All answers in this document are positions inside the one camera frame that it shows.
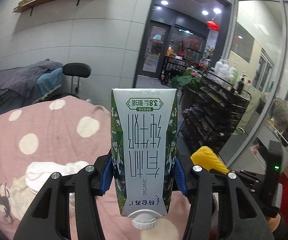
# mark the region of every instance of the white polka dot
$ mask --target white polka dot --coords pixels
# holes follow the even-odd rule
[[[57,110],[61,109],[63,106],[65,106],[65,100],[55,100],[50,104],[49,108],[51,110]]]
[[[141,231],[141,240],[178,240],[179,238],[177,227],[165,218],[159,218],[157,226],[153,229]]]
[[[9,196],[9,193],[10,193],[10,190],[8,189],[8,187],[6,187],[4,184],[0,185],[0,195],[1,195],[1,197]],[[1,212],[5,213],[4,207],[5,207],[4,205],[0,205]]]
[[[9,121],[15,121],[19,119],[20,115],[22,114],[22,110],[16,110],[10,114]]]
[[[100,122],[85,116],[81,118],[76,127],[76,132],[83,138],[87,138],[95,134],[100,128]]]
[[[36,152],[39,146],[39,140],[34,133],[24,135],[19,142],[19,148],[24,154],[30,155]]]

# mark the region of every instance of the black chair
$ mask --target black chair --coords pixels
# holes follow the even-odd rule
[[[71,76],[71,93],[61,93],[55,96],[52,96],[49,101],[53,101],[56,99],[60,99],[66,96],[74,96],[79,98],[78,91],[80,86],[80,78],[88,78],[91,74],[90,66],[84,63],[68,63],[63,67],[63,74],[66,76]],[[75,88],[75,93],[73,93],[73,79],[74,77],[78,77],[77,79],[77,87]]]

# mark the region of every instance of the white plastic cap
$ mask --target white plastic cap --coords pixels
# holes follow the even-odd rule
[[[157,226],[157,218],[150,214],[140,214],[132,219],[132,225],[139,230],[150,230]]]

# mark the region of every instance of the yellow 3d printed part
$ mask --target yellow 3d printed part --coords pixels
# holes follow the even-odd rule
[[[191,160],[194,165],[200,165],[208,171],[214,169],[224,174],[229,172],[225,164],[216,156],[212,149],[207,146],[202,146],[193,153]]]

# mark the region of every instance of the ceiling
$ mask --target ceiling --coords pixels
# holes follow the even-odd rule
[[[156,4],[161,4],[163,0],[156,0]],[[212,20],[215,16],[213,8],[219,8],[223,11],[223,5],[215,0],[166,0],[168,5],[166,7],[179,11],[181,13],[187,14],[197,20],[202,22],[207,22]],[[203,15],[202,11],[208,11],[209,15]],[[218,14],[215,21],[220,24],[221,14]]]

